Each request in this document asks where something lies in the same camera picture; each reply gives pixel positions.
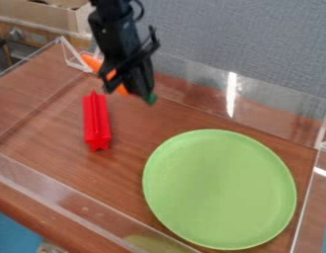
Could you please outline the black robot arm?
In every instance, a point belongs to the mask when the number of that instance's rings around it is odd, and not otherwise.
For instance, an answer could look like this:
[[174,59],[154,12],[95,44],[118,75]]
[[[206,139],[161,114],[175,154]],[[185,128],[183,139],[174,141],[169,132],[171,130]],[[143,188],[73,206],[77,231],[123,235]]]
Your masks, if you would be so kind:
[[139,0],[89,0],[94,10],[87,24],[103,61],[98,76],[103,92],[111,94],[123,86],[129,94],[138,96],[147,104],[157,100],[154,94],[154,70],[151,54],[161,44],[155,29],[149,26],[149,35],[141,40],[137,22],[145,15]]

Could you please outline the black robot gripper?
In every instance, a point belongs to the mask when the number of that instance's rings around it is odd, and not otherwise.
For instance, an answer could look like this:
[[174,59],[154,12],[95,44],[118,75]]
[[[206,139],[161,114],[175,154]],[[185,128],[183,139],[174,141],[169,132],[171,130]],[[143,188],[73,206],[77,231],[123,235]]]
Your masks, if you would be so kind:
[[154,28],[141,41],[130,6],[97,6],[87,23],[103,54],[98,76],[105,92],[123,84],[131,95],[147,99],[154,90],[151,54],[159,47]]

